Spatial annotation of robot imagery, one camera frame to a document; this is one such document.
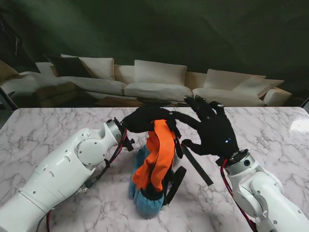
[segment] cable connector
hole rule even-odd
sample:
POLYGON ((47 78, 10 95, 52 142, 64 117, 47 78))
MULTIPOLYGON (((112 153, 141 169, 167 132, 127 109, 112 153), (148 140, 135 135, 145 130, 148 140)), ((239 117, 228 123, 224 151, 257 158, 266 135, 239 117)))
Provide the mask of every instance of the cable connector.
POLYGON ((96 181, 97 181, 97 179, 96 179, 95 177, 92 177, 92 178, 86 180, 86 182, 84 183, 84 185, 85 185, 85 187, 86 187, 87 189, 91 189, 92 186, 93 186, 93 184, 94 184, 96 181))

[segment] orange cloth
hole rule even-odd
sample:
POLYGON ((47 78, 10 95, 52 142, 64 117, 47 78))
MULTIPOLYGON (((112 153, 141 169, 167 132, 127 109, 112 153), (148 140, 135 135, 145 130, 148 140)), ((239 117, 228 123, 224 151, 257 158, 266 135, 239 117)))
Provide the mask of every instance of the orange cloth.
POLYGON ((137 169, 132 181, 137 185, 138 190, 146 189, 151 182, 157 191, 162 191, 162 180, 168 172, 174 160, 175 134, 170 132, 164 119, 154 122, 154 132, 148 132, 147 149, 149 156, 144 164, 137 169))

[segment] backrest cushion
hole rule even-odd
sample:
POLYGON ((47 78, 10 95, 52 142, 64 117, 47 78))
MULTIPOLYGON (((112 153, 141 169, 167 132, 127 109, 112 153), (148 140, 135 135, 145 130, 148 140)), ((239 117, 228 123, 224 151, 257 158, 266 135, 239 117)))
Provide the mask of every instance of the backrest cushion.
POLYGON ((256 76, 263 79, 266 78, 266 76, 260 76, 260 75, 208 69, 204 88, 216 88, 216 89, 224 89, 232 91, 242 82, 248 80, 252 76, 256 76))
POLYGON ((77 76, 91 78, 80 59, 75 57, 58 57, 45 55, 45 57, 54 65, 57 70, 57 76, 77 76))
MULTIPOLYGON (((62 57, 75 57, 61 54, 62 57)), ((86 70, 93 78, 115 80, 113 58, 79 57, 86 70)))
POLYGON ((234 92, 262 97, 271 88, 282 84, 282 80, 268 80, 260 77, 252 76, 248 80, 242 82, 239 86, 233 89, 234 92))
POLYGON ((114 65, 115 81, 134 83, 134 65, 114 65))
POLYGON ((186 72, 184 86, 190 88, 191 90, 195 88, 203 88, 206 77, 206 73, 186 72))
POLYGON ((135 82, 184 86, 187 66, 135 60, 135 82))
POLYGON ((38 67, 40 73, 47 76, 58 77, 57 70, 51 62, 36 62, 35 64, 38 67))

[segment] dark pillow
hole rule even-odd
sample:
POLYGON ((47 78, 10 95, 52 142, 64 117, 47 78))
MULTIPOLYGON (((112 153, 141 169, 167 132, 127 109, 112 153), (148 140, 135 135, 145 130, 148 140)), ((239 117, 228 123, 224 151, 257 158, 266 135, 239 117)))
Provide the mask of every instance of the dark pillow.
POLYGON ((58 76, 92 78, 78 57, 58 57, 46 54, 44 54, 44 56, 54 65, 58 76))

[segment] marble table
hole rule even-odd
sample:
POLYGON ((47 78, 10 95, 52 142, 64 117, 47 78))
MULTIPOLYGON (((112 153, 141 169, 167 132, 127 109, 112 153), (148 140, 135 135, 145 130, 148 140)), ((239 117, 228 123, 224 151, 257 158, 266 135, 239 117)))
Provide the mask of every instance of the marble table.
MULTIPOLYGON (((51 151, 84 127, 121 120, 135 108, 46 108, 16 110, 0 130, 0 205, 22 187, 32 170, 51 151)), ((190 108, 177 110, 195 116, 190 108)), ((302 108, 226 108, 240 148, 285 186, 284 195, 309 216, 309 115, 302 108)), ((184 138, 199 141, 183 123, 184 138)), ((249 232, 229 196, 214 156, 197 156, 214 184, 208 187, 184 157, 178 165, 187 174, 170 205, 152 219, 143 219, 128 197, 132 163, 147 135, 129 133, 135 150, 122 151, 96 186, 61 203, 51 216, 53 232, 249 232)), ((46 231, 42 223, 40 231, 46 231)))

